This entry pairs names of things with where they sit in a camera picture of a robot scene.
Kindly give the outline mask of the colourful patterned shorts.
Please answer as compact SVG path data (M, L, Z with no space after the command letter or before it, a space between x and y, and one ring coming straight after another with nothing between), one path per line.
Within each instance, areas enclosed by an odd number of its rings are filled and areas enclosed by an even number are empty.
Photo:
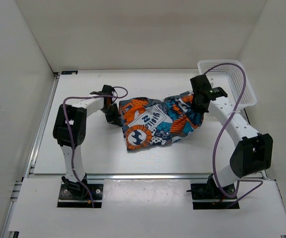
M204 114L192 109L192 92L163 100L137 97L119 102L128 152L175 143L202 125Z

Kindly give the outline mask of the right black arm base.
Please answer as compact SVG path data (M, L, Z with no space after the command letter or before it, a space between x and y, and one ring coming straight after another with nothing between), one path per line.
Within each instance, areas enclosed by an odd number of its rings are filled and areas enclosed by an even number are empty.
M239 209L237 196L226 197L210 176L206 183L192 183L186 191L191 194L194 210L229 210Z

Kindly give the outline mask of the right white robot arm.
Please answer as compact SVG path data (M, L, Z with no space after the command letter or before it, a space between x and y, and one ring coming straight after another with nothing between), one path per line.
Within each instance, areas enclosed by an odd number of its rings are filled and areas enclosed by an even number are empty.
M229 163L222 169L213 165L211 183L207 193L212 198L220 197L225 187L242 177L268 169L271 166L273 139L270 134L261 134L237 113L227 93L221 88L213 88L205 75L190 80L193 110L212 114L227 132L235 149Z

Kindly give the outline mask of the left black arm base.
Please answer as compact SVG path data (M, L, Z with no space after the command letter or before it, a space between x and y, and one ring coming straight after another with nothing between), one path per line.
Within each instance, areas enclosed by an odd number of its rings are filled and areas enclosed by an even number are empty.
M58 194L58 208L101 208L104 185L99 183L88 183L84 178L86 189L79 182L71 182L61 177L61 186Z

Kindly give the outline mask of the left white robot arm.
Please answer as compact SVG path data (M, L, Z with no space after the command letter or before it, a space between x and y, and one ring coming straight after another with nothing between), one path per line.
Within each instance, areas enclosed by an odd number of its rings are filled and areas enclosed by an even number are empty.
M116 88L104 85L101 91L91 92L89 96L69 96L58 108L53 137L64 155L66 175L62 177L62 181L71 188L70 191L76 198L83 198L88 193L81 155L81 144L86 137L87 118L101 111L109 124L122 126L115 103L115 100L121 97L117 94Z

